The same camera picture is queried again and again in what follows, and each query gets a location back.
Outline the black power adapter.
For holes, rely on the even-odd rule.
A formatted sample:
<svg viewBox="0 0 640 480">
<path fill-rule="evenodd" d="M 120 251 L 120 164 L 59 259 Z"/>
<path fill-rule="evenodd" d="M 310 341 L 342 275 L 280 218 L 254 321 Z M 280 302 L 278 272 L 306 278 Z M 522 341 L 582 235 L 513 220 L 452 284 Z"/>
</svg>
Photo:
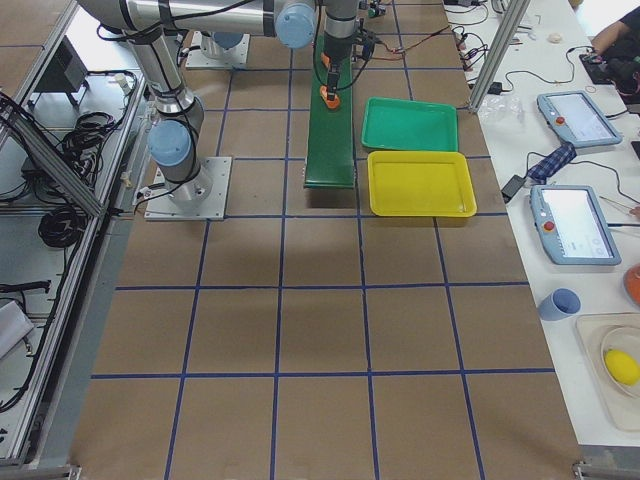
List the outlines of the black power adapter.
<svg viewBox="0 0 640 480">
<path fill-rule="evenodd" d="M 501 188 L 502 199 L 508 204 L 525 184 L 525 178 L 519 175 L 513 175 L 506 184 Z"/>
</svg>

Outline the teach pendant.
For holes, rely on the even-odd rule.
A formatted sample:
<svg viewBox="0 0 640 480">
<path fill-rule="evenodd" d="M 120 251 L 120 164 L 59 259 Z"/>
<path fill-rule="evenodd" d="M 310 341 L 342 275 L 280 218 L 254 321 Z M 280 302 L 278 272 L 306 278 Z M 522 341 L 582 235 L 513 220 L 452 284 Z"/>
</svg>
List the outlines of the teach pendant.
<svg viewBox="0 0 640 480">
<path fill-rule="evenodd" d="M 586 92 L 540 94 L 536 104 L 548 127 L 576 149 L 622 142 L 621 134 Z"/>
<path fill-rule="evenodd" d="M 621 263 L 594 190 L 587 185 L 535 185 L 530 208 L 541 244 L 557 265 Z"/>
</svg>

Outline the plain orange cylinder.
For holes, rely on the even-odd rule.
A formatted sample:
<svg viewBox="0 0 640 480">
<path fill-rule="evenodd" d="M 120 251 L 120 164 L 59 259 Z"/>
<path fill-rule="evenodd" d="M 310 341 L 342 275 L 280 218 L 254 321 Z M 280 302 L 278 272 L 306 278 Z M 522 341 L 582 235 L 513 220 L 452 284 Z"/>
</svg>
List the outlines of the plain orange cylinder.
<svg viewBox="0 0 640 480">
<path fill-rule="evenodd" d="M 324 67 L 326 69 L 329 69 L 330 68 L 330 59 L 329 59 L 329 57 L 325 53 L 322 53 L 320 55 L 320 59 L 321 59 L 322 64 L 324 65 Z"/>
</svg>

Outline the lower teach pendant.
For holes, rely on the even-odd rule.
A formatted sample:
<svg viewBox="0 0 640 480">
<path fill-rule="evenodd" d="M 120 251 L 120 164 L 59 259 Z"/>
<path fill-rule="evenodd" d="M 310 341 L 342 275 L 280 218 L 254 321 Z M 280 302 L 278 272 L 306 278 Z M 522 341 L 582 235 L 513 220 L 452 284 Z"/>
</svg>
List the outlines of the lower teach pendant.
<svg viewBox="0 0 640 480">
<path fill-rule="evenodd" d="M 535 185 L 530 208 L 541 244 L 557 265 L 621 263 L 594 190 L 587 185 Z"/>
</svg>

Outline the green conveyor belt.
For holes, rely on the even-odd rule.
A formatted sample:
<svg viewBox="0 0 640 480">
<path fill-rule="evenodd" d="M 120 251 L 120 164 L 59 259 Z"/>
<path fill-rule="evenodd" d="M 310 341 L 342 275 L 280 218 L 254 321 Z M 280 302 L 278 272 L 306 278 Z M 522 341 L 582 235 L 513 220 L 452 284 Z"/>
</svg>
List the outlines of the green conveyor belt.
<svg viewBox="0 0 640 480">
<path fill-rule="evenodd" d="M 352 89 L 338 92 L 340 105 L 329 109 L 312 75 L 305 162 L 305 188 L 354 187 L 354 131 Z"/>
</svg>

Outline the upper teach pendant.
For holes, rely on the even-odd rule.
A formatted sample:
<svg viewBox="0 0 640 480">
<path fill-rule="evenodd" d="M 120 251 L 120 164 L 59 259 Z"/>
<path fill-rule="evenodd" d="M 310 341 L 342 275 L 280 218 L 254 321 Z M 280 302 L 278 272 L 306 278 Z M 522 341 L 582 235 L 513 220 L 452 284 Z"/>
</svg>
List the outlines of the upper teach pendant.
<svg viewBox="0 0 640 480">
<path fill-rule="evenodd" d="M 621 134 L 586 92 L 540 94 L 536 104 L 548 127 L 576 149 L 622 142 Z"/>
</svg>

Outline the green plastic tray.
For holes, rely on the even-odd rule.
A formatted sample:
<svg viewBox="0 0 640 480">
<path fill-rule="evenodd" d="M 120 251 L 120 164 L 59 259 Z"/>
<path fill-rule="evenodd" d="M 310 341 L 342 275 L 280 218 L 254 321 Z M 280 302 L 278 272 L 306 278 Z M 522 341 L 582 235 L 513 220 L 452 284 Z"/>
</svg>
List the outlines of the green plastic tray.
<svg viewBox="0 0 640 480">
<path fill-rule="evenodd" d="M 371 97 L 361 143 L 369 149 L 455 152 L 457 110 L 449 104 Z"/>
</svg>

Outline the blue plaid cloth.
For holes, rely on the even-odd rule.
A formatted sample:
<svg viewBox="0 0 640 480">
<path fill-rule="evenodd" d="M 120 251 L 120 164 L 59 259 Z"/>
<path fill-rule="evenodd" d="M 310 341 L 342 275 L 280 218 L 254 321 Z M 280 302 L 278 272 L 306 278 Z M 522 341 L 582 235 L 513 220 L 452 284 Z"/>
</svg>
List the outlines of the blue plaid cloth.
<svg viewBox="0 0 640 480">
<path fill-rule="evenodd" d="M 554 176 L 575 157 L 575 146 L 572 143 L 563 143 L 532 166 L 527 172 L 527 177 L 536 184 L 545 184 L 550 177 Z"/>
</svg>

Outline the yellow lemon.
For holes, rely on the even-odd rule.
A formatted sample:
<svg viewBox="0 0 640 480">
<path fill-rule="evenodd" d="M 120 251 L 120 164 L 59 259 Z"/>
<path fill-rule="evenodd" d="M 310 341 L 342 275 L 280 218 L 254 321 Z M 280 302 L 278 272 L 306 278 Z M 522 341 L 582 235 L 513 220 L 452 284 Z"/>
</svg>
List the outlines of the yellow lemon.
<svg viewBox="0 0 640 480">
<path fill-rule="evenodd" d="M 618 383 L 633 386 L 639 381 L 639 364 L 628 353 L 621 350 L 608 350 L 604 355 L 605 367 Z"/>
</svg>

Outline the beige tray with bowl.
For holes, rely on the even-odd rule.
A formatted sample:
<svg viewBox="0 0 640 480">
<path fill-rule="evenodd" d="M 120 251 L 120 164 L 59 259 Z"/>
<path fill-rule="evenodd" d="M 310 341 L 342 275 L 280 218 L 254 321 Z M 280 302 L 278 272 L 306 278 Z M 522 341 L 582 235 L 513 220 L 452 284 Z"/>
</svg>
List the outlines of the beige tray with bowl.
<svg viewBox="0 0 640 480">
<path fill-rule="evenodd" d="M 612 423 L 639 431 L 639 314 L 583 315 L 576 328 Z"/>
</svg>

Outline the aluminium frame post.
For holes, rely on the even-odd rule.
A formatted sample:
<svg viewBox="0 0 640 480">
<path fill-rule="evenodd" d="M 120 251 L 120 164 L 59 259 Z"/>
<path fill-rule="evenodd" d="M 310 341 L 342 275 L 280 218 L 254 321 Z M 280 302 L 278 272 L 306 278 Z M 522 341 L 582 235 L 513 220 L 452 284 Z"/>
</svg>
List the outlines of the aluminium frame post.
<svg viewBox="0 0 640 480">
<path fill-rule="evenodd" d="M 494 34 L 489 47 L 489 53 L 485 57 L 479 76 L 471 89 L 469 99 L 470 112 L 477 112 L 479 110 L 484 97 L 488 93 L 489 87 L 494 81 L 498 67 L 507 52 L 509 43 L 526 13 L 529 3 L 529 0 L 491 2 L 492 8 L 499 15 L 499 26 Z"/>
</svg>

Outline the orange cylinder marked 4680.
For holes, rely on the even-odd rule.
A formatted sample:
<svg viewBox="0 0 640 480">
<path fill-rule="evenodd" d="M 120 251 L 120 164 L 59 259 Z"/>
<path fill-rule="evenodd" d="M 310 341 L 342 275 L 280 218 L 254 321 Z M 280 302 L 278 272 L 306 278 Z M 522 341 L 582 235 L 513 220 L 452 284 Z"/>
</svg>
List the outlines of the orange cylinder marked 4680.
<svg viewBox="0 0 640 480">
<path fill-rule="evenodd" d="M 338 94 L 331 94 L 325 85 L 321 85 L 319 93 L 324 105 L 329 110 L 337 110 L 340 108 L 341 100 Z"/>
</svg>

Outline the orange round object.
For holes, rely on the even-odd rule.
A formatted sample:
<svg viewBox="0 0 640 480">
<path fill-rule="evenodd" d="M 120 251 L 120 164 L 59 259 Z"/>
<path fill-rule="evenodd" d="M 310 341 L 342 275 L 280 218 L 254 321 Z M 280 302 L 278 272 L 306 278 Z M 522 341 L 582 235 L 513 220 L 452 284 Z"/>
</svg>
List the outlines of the orange round object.
<svg viewBox="0 0 640 480">
<path fill-rule="evenodd" d="M 640 304 L 640 265 L 630 267 L 623 276 L 624 289 L 629 298 L 637 305 Z"/>
</svg>

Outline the blue plastic cup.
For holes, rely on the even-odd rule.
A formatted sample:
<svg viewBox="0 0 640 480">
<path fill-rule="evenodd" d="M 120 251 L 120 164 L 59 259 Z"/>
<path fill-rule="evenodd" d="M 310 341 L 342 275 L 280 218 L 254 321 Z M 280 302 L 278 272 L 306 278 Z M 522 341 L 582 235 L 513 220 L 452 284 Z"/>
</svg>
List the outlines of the blue plastic cup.
<svg viewBox="0 0 640 480">
<path fill-rule="evenodd" d="M 573 290 L 558 288 L 540 302 L 538 313 L 542 320 L 557 321 L 577 314 L 580 309 L 581 300 Z"/>
</svg>

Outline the yellow plastic tray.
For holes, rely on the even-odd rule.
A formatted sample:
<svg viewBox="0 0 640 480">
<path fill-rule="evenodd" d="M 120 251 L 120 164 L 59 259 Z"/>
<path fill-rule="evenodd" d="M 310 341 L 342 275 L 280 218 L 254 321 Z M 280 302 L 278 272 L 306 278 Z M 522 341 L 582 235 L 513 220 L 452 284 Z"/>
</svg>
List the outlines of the yellow plastic tray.
<svg viewBox="0 0 640 480">
<path fill-rule="evenodd" d="M 469 218 L 477 213 L 461 153 L 374 151 L 367 165 L 370 209 L 377 216 Z"/>
</svg>

